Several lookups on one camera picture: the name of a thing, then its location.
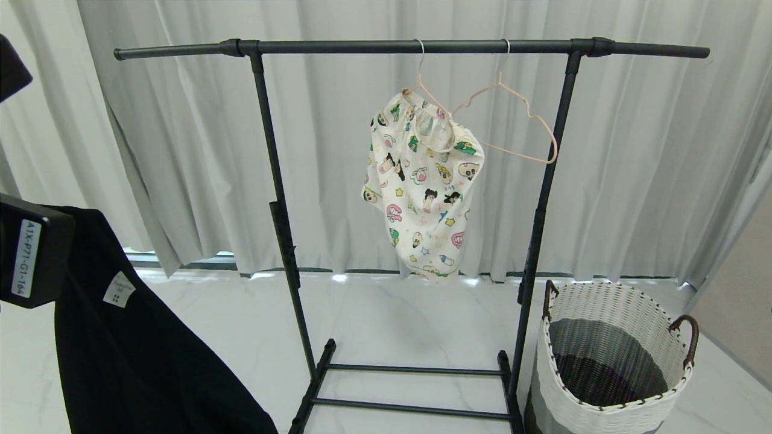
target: empty hanger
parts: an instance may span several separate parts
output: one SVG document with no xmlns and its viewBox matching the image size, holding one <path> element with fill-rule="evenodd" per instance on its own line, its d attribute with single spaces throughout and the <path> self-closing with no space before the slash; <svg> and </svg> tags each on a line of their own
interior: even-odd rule
<svg viewBox="0 0 772 434">
<path fill-rule="evenodd" d="M 442 104 L 440 104 L 437 101 L 437 99 L 434 98 L 434 95 L 432 95 L 432 93 L 429 92 L 429 89 L 426 89 L 426 86 L 424 86 L 424 80 L 421 78 L 421 69 L 424 66 L 424 56 L 426 56 L 426 48 L 424 48 L 424 43 L 420 39 L 416 39 L 416 41 L 418 41 L 418 43 L 421 44 L 421 62 L 418 63 L 418 84 L 414 88 L 410 89 L 409 91 L 415 92 L 418 89 L 423 90 L 426 93 L 426 95 L 428 95 L 429 98 L 432 98 L 432 101 L 434 102 L 434 104 L 437 105 L 437 107 L 441 108 L 443 111 L 448 113 L 448 111 L 442 106 Z"/>
<path fill-rule="evenodd" d="M 526 104 L 526 111 L 528 113 L 528 117 L 530 119 L 536 118 L 536 119 L 539 120 L 539 122 L 541 122 L 542 125 L 544 125 L 544 129 L 547 130 L 547 133 L 550 135 L 550 138 L 552 139 L 552 148 L 554 150 L 554 152 L 552 153 L 552 158 L 550 158 L 549 160 L 543 160 L 541 158 L 529 157 L 528 155 L 518 154 L 517 152 L 510 151 L 510 150 L 507 150 L 507 149 L 503 149 L 501 147 L 493 146 L 492 144 L 488 144 L 488 143 L 484 143 L 484 142 L 481 142 L 481 143 L 486 145 L 486 146 L 490 146 L 493 149 L 498 149 L 499 151 L 506 152 L 507 154 L 517 155 L 518 157 L 526 158 L 527 160 L 539 161 L 540 163 L 544 163 L 544 164 L 552 164 L 552 163 L 555 162 L 555 160 L 557 160 L 557 140 L 555 140 L 555 134 L 552 133 L 552 129 L 547 125 L 547 122 L 545 122 L 544 119 L 542 119 L 541 116 L 538 116 L 538 115 L 535 115 L 535 114 L 531 114 L 531 112 L 530 112 L 530 104 L 528 103 L 528 99 L 526 97 L 524 97 L 523 95 L 520 95 L 514 89 L 511 89 L 510 87 L 508 87 L 506 84 L 502 83 L 502 81 L 501 81 L 501 77 L 503 75 L 502 70 L 503 70 L 503 67 L 504 67 L 504 63 L 506 63 L 506 60 L 509 58 L 510 49 L 512 48 L 511 45 L 510 45 L 510 41 L 508 39 L 504 39 L 504 40 L 506 41 L 506 54 L 507 54 L 507 57 L 505 57 L 504 61 L 501 62 L 501 67 L 499 68 L 499 81 L 494 83 L 492 86 L 488 86 L 485 89 L 479 90 L 476 93 L 474 93 L 469 98 L 469 100 L 466 101 L 465 104 L 461 104 L 460 106 L 456 107 L 453 110 L 453 112 L 451 112 L 451 116 L 453 114 L 455 114 L 455 112 L 458 111 L 459 109 L 461 109 L 463 107 L 469 107 L 472 104 L 472 100 L 474 100 L 475 97 L 477 97 L 481 93 L 485 93 L 488 90 L 495 89 L 497 87 L 501 87 L 504 90 L 506 90 L 507 92 L 511 93 L 512 95 L 514 95 L 514 96 L 520 98 L 521 100 L 523 100 L 523 102 Z"/>
</svg>

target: beige wall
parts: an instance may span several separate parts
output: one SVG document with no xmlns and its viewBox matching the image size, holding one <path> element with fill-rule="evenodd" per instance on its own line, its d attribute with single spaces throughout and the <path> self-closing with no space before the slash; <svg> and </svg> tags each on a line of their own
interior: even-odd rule
<svg viewBox="0 0 772 434">
<path fill-rule="evenodd" d="M 772 389 L 772 188 L 697 297 L 701 331 Z"/>
</svg>

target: white clothing label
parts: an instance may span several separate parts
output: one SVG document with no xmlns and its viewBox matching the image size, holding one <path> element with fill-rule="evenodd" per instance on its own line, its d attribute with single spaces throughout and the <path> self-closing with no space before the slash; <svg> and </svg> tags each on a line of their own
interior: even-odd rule
<svg viewBox="0 0 772 434">
<path fill-rule="evenodd" d="M 403 90 L 371 121 L 362 198 L 384 213 L 391 244 L 416 274 L 459 274 L 483 147 L 443 109 Z"/>
<path fill-rule="evenodd" d="M 126 307 L 126 302 L 129 300 L 129 296 L 137 288 L 129 282 L 123 271 L 119 271 L 118 274 L 113 277 L 113 281 L 107 287 L 107 292 L 104 293 L 102 299 L 105 303 L 114 304 L 118 307 Z"/>
<path fill-rule="evenodd" d="M 29 298 L 32 295 L 32 278 L 35 276 L 35 259 L 38 257 L 38 242 L 40 242 L 41 231 L 42 225 L 40 223 L 22 220 L 11 286 L 11 292 L 19 297 Z"/>
</svg>

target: woven basket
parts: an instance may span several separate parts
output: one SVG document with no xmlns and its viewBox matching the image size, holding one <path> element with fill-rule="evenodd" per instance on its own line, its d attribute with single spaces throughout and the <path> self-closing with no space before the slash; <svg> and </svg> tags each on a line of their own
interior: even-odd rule
<svg viewBox="0 0 772 434">
<path fill-rule="evenodd" d="M 679 327 L 692 325 L 691 344 Z M 655 432 L 692 377 L 699 329 L 616 283 L 547 281 L 526 404 L 529 434 Z"/>
</svg>

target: vertical rack pole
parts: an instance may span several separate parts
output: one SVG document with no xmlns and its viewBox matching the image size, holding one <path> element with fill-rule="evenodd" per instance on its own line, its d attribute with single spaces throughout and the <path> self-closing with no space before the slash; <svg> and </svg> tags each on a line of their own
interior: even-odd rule
<svg viewBox="0 0 772 434">
<path fill-rule="evenodd" d="M 557 116 L 555 118 L 555 128 L 553 133 L 557 140 L 557 148 L 563 142 L 563 130 L 566 127 L 568 117 L 568 107 L 571 105 L 571 94 L 574 92 L 574 83 L 579 72 L 579 62 L 584 54 L 580 50 L 572 51 L 568 55 L 566 62 L 566 76 L 563 81 L 563 91 L 560 93 L 560 103 L 557 106 Z M 550 147 L 550 156 L 554 155 L 553 148 Z M 555 166 L 557 159 L 553 164 L 548 164 L 544 169 L 544 178 L 541 182 L 541 193 L 536 208 L 536 214 L 533 217 L 533 229 L 531 232 L 530 244 L 528 245 L 528 255 L 526 256 L 525 272 L 520 281 L 520 289 L 517 294 L 517 302 L 520 303 L 520 322 L 517 325 L 517 341 L 515 343 L 515 354 L 512 358 L 512 373 L 510 377 L 510 386 L 507 389 L 509 397 L 517 394 L 517 382 L 520 377 L 520 367 L 523 364 L 523 348 L 525 347 L 526 332 L 528 328 L 528 315 L 530 313 L 531 300 L 533 299 L 533 285 L 536 282 L 536 270 L 539 263 L 539 251 L 541 250 L 541 238 L 544 233 L 544 220 L 547 217 L 547 201 L 550 198 L 552 189 L 552 178 L 555 176 Z"/>
<path fill-rule="evenodd" d="M 276 150 L 276 136 L 273 133 L 273 120 L 271 118 L 270 105 L 268 104 L 266 71 L 262 64 L 262 54 L 256 47 L 249 53 L 249 59 L 252 62 L 252 73 L 255 76 L 257 100 L 260 104 L 260 117 L 262 118 L 262 129 L 266 133 L 268 159 L 271 164 L 273 185 L 276 189 L 276 201 L 271 202 L 269 205 L 271 208 L 271 216 L 273 217 L 273 226 L 276 229 L 276 238 L 279 240 L 279 251 L 281 252 L 284 273 L 286 274 L 287 284 L 289 285 L 289 294 L 292 297 L 297 327 L 300 331 L 300 340 L 303 343 L 303 352 L 306 355 L 308 372 L 311 375 L 311 381 L 316 381 L 317 369 L 313 363 L 311 340 L 308 337 L 306 317 L 303 314 L 303 305 L 300 302 L 300 271 L 297 269 L 297 261 L 295 260 L 295 246 L 292 241 L 292 232 L 290 230 L 290 215 L 287 212 L 286 199 L 284 198 L 284 184 L 282 183 L 282 172 L 281 167 L 279 166 L 279 152 Z"/>
</svg>

